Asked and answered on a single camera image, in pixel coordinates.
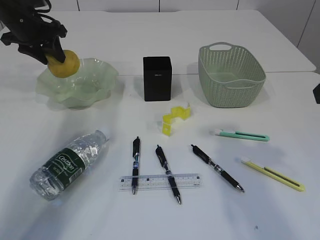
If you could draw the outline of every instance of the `plastic water bottle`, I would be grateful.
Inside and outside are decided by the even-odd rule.
[[[75,139],[32,174],[31,188],[48,201],[55,199],[97,160],[108,140],[109,133],[99,130]]]

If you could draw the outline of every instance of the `green bottle label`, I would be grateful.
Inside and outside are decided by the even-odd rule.
[[[85,170],[85,163],[71,149],[65,148],[50,158],[44,165],[64,188],[68,187]]]

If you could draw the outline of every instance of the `pen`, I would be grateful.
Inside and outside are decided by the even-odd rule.
[[[140,138],[137,136],[136,139],[133,141],[133,153],[132,157],[133,161],[133,169],[132,169],[132,193],[136,194],[137,186],[138,186],[138,177],[139,176],[139,157],[140,157]]]
[[[215,164],[208,155],[206,155],[199,147],[192,145],[192,151],[195,155],[197,155],[199,158],[201,158],[206,164],[209,164],[213,169],[220,174],[225,180],[227,180],[234,188],[241,192],[245,192],[243,187],[233,179],[232,176],[230,176],[225,170],[222,169],[218,164]]]
[[[162,150],[162,148],[159,145],[157,145],[155,153],[156,153],[157,157],[159,158],[161,166],[165,169],[165,174],[168,175],[168,181],[169,181],[169,184],[172,189],[174,197],[176,198],[178,203],[181,204],[180,192],[179,192],[179,189],[177,188],[175,178],[172,176],[172,173],[170,171],[170,168],[169,168],[167,159],[165,157],[164,151]]]

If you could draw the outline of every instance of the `woven basket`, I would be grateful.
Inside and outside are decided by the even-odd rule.
[[[216,45],[231,48],[210,49]],[[217,108],[247,107],[256,99],[266,80],[263,68],[246,48],[227,42],[201,47],[198,70],[204,95]]]

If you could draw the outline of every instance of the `robotic arm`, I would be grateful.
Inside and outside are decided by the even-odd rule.
[[[48,9],[35,9],[46,4]],[[45,15],[50,10],[50,0],[0,0],[0,21],[10,30],[0,40],[6,46],[19,44],[20,53],[45,65],[48,64],[46,55],[64,63],[66,56],[59,37],[65,38],[67,30],[59,21]]]

